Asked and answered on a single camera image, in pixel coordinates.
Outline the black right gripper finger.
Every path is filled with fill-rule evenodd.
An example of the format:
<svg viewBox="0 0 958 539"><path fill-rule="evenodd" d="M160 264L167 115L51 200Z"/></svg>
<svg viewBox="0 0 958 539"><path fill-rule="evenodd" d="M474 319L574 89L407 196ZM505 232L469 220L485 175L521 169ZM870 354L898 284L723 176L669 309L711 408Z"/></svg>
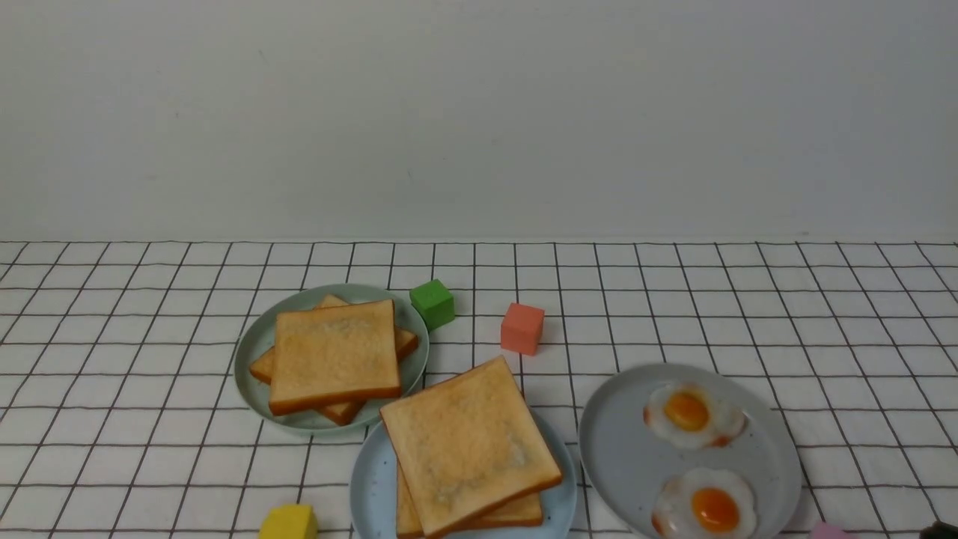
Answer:
<svg viewBox="0 0 958 539"><path fill-rule="evenodd" d="M958 539L958 526L933 523L919 532L920 539Z"/></svg>

